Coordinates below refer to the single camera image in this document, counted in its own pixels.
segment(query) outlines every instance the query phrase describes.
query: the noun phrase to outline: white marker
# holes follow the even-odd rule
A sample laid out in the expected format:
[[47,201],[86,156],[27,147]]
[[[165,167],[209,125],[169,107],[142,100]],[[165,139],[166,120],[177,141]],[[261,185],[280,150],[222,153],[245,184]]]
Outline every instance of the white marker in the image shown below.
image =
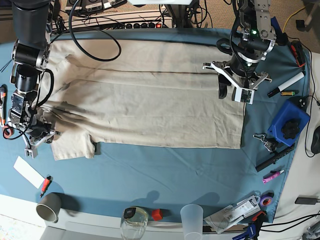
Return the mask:
[[294,77],[292,77],[291,79],[289,79],[285,83],[281,84],[280,86],[278,86],[277,88],[275,88],[271,92],[269,92],[268,97],[269,98],[273,97],[274,95],[280,93],[281,91],[290,87],[292,84],[298,82],[300,79],[302,79],[304,77],[305,77],[305,75],[303,74],[303,72],[300,72],[299,74],[295,75]]

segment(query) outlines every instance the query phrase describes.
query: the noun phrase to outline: blue tablecloth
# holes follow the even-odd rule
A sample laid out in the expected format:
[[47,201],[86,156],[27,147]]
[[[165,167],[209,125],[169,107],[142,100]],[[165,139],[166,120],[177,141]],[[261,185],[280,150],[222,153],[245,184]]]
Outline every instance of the blue tablecloth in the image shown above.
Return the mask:
[[[217,29],[129,29],[110,32],[118,39],[187,42],[212,46],[227,30]],[[82,39],[105,38],[98,32],[79,33]],[[10,59],[13,43],[0,45],[0,66]],[[0,84],[7,84],[8,96],[15,87],[9,83],[12,64],[0,74]],[[24,157],[24,141],[0,137],[0,194],[38,202],[40,190],[22,177],[13,165],[22,156],[42,176],[51,175],[53,183],[47,193],[61,193],[62,207],[90,214],[120,217],[125,208],[141,206],[164,209],[164,221],[180,222],[181,208],[199,204],[207,217],[239,202],[253,193],[274,192],[273,204],[267,207],[272,222],[284,187],[294,151],[257,173],[258,163],[270,157],[255,133],[266,133],[273,117],[288,97],[267,93],[301,72],[287,46],[276,46],[258,71],[268,72],[272,83],[263,82],[247,105],[241,149],[168,148],[116,143],[98,143],[93,159],[76,158],[54,161],[50,145],[38,149],[36,159]],[[309,73],[289,89],[307,95]],[[263,176],[275,169],[285,173],[267,184]]]

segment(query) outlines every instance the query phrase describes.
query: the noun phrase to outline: blue box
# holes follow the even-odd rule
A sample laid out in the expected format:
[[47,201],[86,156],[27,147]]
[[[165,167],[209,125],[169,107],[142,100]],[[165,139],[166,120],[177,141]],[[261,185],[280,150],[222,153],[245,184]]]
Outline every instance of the blue box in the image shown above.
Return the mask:
[[[299,119],[299,133],[294,139],[285,139],[281,129],[286,122],[293,119]],[[294,105],[290,100],[286,100],[275,118],[272,120],[271,126],[268,129],[268,133],[274,136],[278,142],[284,143],[288,147],[291,147],[309,120],[310,116],[305,111]]]

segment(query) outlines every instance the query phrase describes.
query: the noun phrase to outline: blue clamp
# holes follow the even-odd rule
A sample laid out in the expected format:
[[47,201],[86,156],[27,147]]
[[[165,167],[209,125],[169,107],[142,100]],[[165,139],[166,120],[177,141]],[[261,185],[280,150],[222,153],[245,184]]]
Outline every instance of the blue clamp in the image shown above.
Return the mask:
[[247,240],[247,239],[252,239],[255,235],[256,235],[256,225],[250,224],[244,233],[242,233],[238,236],[235,236],[232,239],[233,240],[240,240],[240,239]]

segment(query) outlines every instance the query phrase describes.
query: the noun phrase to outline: paper card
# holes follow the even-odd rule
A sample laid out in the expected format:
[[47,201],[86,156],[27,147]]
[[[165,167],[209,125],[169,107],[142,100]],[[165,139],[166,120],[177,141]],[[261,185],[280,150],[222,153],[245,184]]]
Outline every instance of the paper card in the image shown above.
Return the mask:
[[36,170],[32,168],[22,157],[18,156],[16,159],[13,168],[18,171],[25,179],[27,179],[33,186],[37,189],[41,187],[41,184],[44,182],[45,178],[41,176]]

